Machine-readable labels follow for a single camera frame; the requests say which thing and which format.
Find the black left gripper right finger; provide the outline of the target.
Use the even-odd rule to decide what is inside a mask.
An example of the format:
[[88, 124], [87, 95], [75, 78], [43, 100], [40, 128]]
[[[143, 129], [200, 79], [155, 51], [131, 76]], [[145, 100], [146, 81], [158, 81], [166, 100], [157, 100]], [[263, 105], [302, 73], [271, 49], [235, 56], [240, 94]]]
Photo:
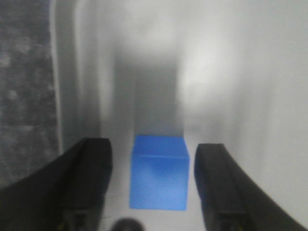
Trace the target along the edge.
[[223, 144], [199, 144], [194, 177], [207, 231], [304, 231], [239, 167]]

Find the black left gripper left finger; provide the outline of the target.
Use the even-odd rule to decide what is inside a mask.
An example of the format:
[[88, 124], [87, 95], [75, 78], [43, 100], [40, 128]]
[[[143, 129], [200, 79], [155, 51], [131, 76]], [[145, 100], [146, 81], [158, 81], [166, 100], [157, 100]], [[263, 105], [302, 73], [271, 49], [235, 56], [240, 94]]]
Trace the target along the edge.
[[108, 139], [84, 138], [0, 192], [3, 231], [96, 231], [112, 175]]

